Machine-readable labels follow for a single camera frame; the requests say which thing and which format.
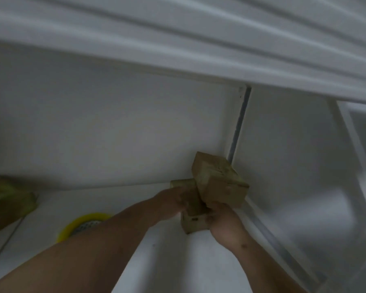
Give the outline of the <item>person's left hand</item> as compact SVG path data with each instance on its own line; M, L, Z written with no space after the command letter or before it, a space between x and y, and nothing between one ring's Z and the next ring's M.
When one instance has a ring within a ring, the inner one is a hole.
M181 199L181 192L181 190L169 188L151 198L151 205L155 212L155 224L171 219L185 210L186 207Z

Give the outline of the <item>person's right hand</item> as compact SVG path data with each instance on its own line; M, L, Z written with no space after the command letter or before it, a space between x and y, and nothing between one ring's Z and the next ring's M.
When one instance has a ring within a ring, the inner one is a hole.
M232 253L247 248L248 232L229 205L221 203L221 210L209 229L214 239Z

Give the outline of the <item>small brown cardboard box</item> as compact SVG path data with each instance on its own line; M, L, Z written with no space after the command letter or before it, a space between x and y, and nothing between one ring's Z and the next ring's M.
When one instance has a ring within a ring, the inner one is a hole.
M197 187L196 182L193 178L183 179L183 180L172 180L170 182L170 187ZM186 234L191 234L198 231L208 230L209 227L206 224L206 214L208 208L206 204L202 201L202 214L199 216L188 216L184 211L181 212L181 226Z

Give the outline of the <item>large brown cardboard box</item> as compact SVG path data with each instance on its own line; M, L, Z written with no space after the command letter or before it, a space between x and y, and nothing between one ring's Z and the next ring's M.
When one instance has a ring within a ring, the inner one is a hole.
M242 207L249 184L225 157L196 152L192 176L203 202L221 202L235 209Z

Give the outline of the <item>person's right forearm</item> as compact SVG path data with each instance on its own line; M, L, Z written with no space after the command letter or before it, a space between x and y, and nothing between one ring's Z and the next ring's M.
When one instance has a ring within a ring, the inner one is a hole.
M230 251L244 270L253 293L307 293L251 236Z

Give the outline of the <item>person's left forearm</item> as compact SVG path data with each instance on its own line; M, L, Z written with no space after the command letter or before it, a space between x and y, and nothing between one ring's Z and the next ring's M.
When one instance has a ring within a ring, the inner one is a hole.
M55 244L0 279L0 293L111 293L148 229L156 198Z

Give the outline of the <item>yellow tape roll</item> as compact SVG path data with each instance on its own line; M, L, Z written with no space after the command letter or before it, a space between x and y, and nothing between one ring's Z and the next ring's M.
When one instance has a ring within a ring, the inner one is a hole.
M74 236L82 231L90 229L108 219L110 219L112 215L95 212L89 213L83 216L76 218L74 221L70 222L67 226L65 226L59 233L56 239L56 243L60 243L62 241L67 240L71 236Z

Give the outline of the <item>white upper shelf board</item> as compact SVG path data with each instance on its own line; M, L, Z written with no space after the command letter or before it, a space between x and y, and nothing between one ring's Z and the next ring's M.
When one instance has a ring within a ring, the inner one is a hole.
M366 0L0 0L0 40L366 103Z

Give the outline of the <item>cardboard box with yellow tape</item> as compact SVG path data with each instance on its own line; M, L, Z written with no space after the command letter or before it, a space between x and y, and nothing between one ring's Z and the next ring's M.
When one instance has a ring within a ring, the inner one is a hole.
M0 231L37 206L37 196L27 186L11 177L0 176Z

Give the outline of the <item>grey metal shelf rail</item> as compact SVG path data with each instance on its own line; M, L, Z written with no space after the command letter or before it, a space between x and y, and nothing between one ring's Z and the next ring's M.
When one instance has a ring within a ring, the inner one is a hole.
M261 210L246 198L242 210L254 226L259 242L308 291L316 291L327 275Z
M227 154L226 158L229 163L233 163L234 155L236 152L237 144L239 141L239 136L241 132L241 128L243 125L245 113L247 110L250 94L252 91L252 87L250 85L245 85L241 87L241 91L239 92L239 101L237 103L237 108L235 108L235 112L233 114L233 126L231 128L230 136L228 138L227 145Z

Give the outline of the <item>white shelf frame post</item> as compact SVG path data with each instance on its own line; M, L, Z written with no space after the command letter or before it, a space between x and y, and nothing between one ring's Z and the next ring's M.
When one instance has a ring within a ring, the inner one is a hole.
M351 148L354 163L357 167L357 181L366 204L366 151L357 132L346 102L327 99L327 104L336 122L339 132Z

